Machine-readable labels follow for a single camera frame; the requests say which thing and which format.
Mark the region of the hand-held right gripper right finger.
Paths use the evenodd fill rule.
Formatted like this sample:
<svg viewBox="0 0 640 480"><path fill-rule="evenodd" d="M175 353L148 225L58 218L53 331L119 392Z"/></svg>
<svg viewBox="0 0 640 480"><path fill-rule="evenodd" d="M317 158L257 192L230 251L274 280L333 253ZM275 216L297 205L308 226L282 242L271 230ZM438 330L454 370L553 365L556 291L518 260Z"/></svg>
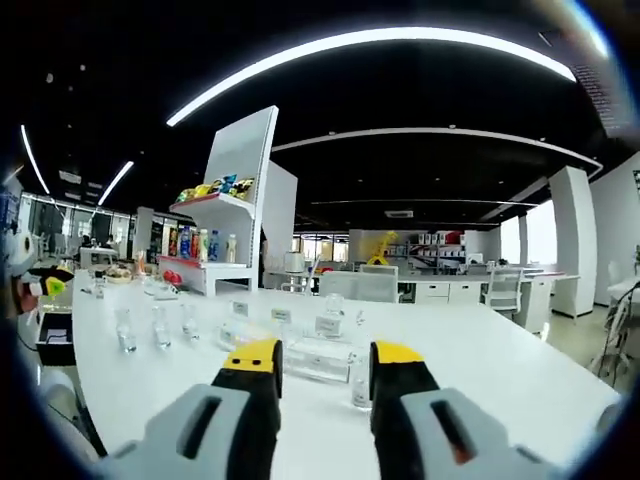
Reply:
<svg viewBox="0 0 640 480"><path fill-rule="evenodd" d="M556 479L558 469L509 443L505 426L454 388L442 388L411 348L374 341L371 433L382 479Z"/></svg>

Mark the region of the person's left hand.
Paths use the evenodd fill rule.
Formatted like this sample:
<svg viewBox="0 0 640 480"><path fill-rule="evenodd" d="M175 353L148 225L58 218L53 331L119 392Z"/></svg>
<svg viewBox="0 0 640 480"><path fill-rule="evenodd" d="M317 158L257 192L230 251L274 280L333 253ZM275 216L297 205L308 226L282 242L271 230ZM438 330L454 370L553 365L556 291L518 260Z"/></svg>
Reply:
<svg viewBox="0 0 640 480"><path fill-rule="evenodd" d="M38 298L30 290L30 285L21 279L12 278L10 280L8 318L18 316L34 310L38 305Z"/></svg>

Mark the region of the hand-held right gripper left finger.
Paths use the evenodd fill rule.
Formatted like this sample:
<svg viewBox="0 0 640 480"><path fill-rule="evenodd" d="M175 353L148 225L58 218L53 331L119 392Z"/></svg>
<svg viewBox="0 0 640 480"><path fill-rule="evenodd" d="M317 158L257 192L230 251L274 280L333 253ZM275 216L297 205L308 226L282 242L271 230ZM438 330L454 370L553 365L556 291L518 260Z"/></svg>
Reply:
<svg viewBox="0 0 640 480"><path fill-rule="evenodd" d="M189 388L96 467L101 479L268 479L281 428L283 346L237 348L210 384Z"/></svg>

